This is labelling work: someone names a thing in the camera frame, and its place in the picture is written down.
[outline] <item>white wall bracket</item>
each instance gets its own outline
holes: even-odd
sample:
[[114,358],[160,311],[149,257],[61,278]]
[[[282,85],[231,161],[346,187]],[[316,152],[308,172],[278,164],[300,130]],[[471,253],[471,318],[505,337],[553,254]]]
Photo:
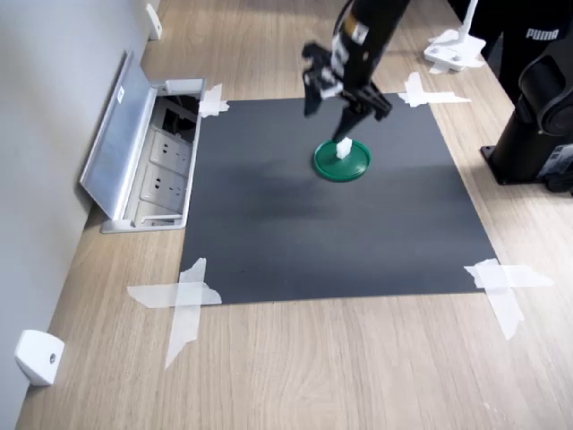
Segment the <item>white wall bracket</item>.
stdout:
[[24,330],[14,351],[16,363],[37,386],[52,385],[64,352],[64,343],[43,331]]

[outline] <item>green lid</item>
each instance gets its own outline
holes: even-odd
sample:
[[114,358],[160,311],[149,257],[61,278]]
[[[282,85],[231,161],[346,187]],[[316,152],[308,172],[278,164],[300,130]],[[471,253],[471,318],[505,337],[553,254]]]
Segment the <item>green lid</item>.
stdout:
[[319,175],[334,182],[347,182],[362,176],[370,165],[370,152],[359,141],[352,141],[350,153],[337,157],[337,145],[324,142],[314,152],[313,164]]

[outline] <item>wooden desk surface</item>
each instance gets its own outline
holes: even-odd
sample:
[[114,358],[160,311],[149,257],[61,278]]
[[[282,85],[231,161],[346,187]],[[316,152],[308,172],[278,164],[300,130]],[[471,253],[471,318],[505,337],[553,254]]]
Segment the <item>wooden desk surface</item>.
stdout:
[[[342,3],[163,0],[143,65],[223,82],[226,99],[303,96],[301,47],[329,43]],[[102,236],[94,211],[50,327],[66,343],[56,384],[29,392],[19,428],[573,427],[573,201],[494,183],[478,148],[499,138],[509,100],[487,67],[430,75],[421,59],[457,26],[443,0],[412,0],[375,81],[400,91],[418,71],[427,90],[473,101],[432,111],[493,246],[557,282],[517,291],[512,340],[483,294],[223,305],[201,311],[198,340],[164,372],[173,311],[125,288],[175,281],[184,234]]]

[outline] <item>masking tape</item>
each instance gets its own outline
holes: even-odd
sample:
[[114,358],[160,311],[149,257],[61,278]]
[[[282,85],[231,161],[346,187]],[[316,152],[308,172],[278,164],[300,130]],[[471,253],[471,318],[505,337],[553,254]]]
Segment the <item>masking tape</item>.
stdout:
[[505,339],[511,339],[520,321],[525,320],[513,288],[550,287],[553,281],[525,265],[500,265],[497,259],[465,267],[474,277],[475,286],[483,288]]
[[427,103],[468,103],[472,100],[458,97],[453,92],[425,92],[422,87],[422,80],[418,72],[410,73],[408,80],[404,82],[406,92],[401,92],[398,96],[412,108]]
[[210,90],[206,90],[203,100],[199,102],[199,113],[203,118],[207,116],[218,116],[219,112],[227,112],[229,105],[226,101],[221,101],[223,84],[215,85]]
[[149,309],[175,307],[165,360],[165,369],[184,346],[197,339],[201,305],[220,305],[221,296],[204,282],[207,260],[200,258],[179,274],[179,283],[128,287],[128,294]]

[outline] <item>electrical socket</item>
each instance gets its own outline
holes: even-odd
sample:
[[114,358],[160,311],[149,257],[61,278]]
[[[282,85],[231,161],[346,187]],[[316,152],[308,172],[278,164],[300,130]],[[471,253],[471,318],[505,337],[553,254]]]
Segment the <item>electrical socket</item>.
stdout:
[[177,213],[183,213],[185,179],[166,168],[149,164],[143,178],[141,199]]
[[150,160],[163,168],[187,176],[191,164],[191,145],[172,134],[156,130]]

